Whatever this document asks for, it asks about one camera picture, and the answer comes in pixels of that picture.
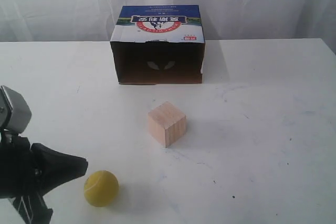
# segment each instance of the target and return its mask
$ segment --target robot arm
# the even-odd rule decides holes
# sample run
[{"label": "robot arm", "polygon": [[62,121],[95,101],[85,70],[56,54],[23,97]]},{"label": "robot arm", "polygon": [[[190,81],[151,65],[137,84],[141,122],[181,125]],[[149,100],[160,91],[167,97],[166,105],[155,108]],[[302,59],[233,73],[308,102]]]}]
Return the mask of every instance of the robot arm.
[{"label": "robot arm", "polygon": [[42,144],[30,146],[19,136],[31,111],[14,90],[0,87],[0,198],[8,198],[27,224],[49,224],[52,209],[43,195],[86,173],[86,159],[53,151]]}]

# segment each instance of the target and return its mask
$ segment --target gray camera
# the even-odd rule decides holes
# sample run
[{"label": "gray camera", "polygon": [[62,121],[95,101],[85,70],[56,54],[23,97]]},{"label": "gray camera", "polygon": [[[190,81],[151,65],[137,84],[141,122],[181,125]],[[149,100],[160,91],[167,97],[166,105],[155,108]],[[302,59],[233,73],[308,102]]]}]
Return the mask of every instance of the gray camera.
[{"label": "gray camera", "polygon": [[21,94],[6,87],[0,87],[0,130],[20,134],[26,129],[31,111]]}]

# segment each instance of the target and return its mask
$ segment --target wooden cube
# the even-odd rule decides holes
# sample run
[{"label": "wooden cube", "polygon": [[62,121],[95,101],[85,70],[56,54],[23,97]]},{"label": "wooden cube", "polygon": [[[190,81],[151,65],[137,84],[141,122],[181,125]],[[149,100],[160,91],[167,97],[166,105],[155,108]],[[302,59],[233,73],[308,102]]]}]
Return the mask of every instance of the wooden cube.
[{"label": "wooden cube", "polygon": [[186,115],[169,102],[148,113],[149,133],[166,148],[184,135],[186,125]]}]

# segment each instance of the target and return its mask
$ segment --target white curtain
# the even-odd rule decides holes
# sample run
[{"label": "white curtain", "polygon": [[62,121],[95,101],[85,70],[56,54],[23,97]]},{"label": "white curtain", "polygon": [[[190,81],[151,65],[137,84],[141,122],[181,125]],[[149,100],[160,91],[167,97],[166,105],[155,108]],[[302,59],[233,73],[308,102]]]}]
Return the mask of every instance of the white curtain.
[{"label": "white curtain", "polygon": [[0,41],[109,40],[122,5],[199,4],[206,39],[321,37],[336,0],[0,0]]}]

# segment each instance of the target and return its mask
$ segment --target yellow ball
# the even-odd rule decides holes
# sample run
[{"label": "yellow ball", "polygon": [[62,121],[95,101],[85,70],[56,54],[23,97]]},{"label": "yellow ball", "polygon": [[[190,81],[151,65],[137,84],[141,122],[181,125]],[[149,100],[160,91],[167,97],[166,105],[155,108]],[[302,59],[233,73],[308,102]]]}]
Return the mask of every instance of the yellow ball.
[{"label": "yellow ball", "polygon": [[117,178],[107,170],[99,170],[86,180],[84,196],[90,205],[105,207],[118,194],[119,183]]}]

